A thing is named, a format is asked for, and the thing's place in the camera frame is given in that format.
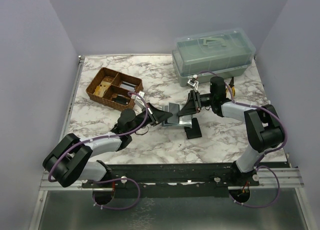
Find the grey credit card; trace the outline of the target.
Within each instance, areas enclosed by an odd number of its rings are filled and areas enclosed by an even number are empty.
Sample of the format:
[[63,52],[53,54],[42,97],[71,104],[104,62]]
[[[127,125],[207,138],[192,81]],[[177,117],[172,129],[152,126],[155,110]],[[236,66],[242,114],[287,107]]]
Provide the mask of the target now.
[[168,124],[178,124],[179,123],[179,117],[177,115],[173,115],[167,120]]

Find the green card holder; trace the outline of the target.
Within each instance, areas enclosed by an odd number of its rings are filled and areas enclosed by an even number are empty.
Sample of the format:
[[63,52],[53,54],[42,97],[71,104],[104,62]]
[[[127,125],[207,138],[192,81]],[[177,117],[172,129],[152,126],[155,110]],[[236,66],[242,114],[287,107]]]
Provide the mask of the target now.
[[191,127],[192,126],[192,119],[182,119],[179,118],[179,123],[178,124],[168,124],[168,122],[165,122],[164,124],[161,125],[162,127],[168,127],[168,126],[177,126],[177,127]]

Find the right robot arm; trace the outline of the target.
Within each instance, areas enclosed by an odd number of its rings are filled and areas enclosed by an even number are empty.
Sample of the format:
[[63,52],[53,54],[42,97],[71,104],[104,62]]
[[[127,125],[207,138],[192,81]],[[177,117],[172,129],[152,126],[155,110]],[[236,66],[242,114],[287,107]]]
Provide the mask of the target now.
[[187,82],[191,88],[187,102],[178,112],[178,116],[199,113],[203,107],[210,107],[219,117],[232,118],[245,124],[248,146],[234,163],[230,180],[234,185],[243,185],[248,180],[248,172],[254,170],[265,155],[283,148],[288,134],[281,123],[273,105],[255,106],[234,100],[230,85],[222,77],[210,79],[210,92],[198,92],[198,76],[193,75]]

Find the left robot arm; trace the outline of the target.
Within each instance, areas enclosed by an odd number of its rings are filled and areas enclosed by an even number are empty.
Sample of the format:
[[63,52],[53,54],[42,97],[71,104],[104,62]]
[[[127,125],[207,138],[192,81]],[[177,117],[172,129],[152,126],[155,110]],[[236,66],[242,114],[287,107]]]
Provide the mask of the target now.
[[112,130],[94,138],[80,139],[73,133],[67,134],[44,159],[42,166],[49,173],[49,182],[58,182],[68,187],[77,180],[93,180],[99,187],[110,184],[111,175],[100,160],[90,162],[90,158],[126,148],[131,135],[148,125],[156,126],[173,116],[148,103],[140,114],[132,109],[121,112]]

